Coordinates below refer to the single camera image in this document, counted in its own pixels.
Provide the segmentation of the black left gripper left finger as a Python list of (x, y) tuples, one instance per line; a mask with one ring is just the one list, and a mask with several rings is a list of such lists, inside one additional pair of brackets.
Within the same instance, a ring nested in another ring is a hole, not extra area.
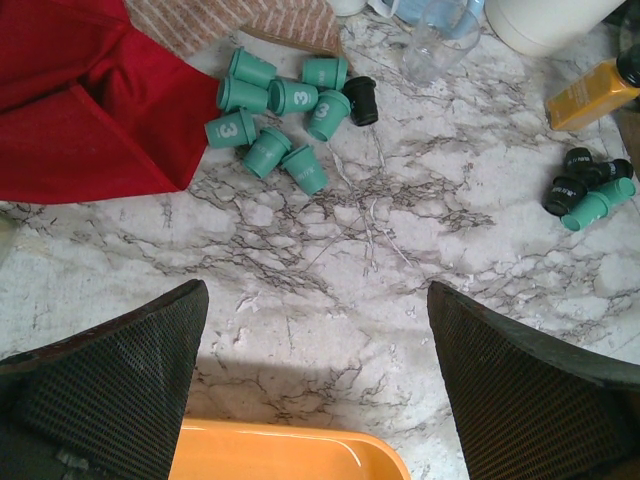
[(2, 478), (167, 478), (208, 305), (205, 282), (189, 280), (3, 359)]

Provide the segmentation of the orange storage basket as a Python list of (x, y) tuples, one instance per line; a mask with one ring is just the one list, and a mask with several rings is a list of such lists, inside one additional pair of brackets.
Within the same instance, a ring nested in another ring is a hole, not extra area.
[(401, 457), (360, 432), (187, 418), (171, 479), (408, 479)]

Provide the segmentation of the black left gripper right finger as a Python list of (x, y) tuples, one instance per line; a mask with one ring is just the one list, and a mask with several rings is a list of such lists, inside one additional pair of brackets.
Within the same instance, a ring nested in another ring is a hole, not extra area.
[(472, 479), (636, 479), (639, 367), (514, 321), (441, 282), (429, 323)]

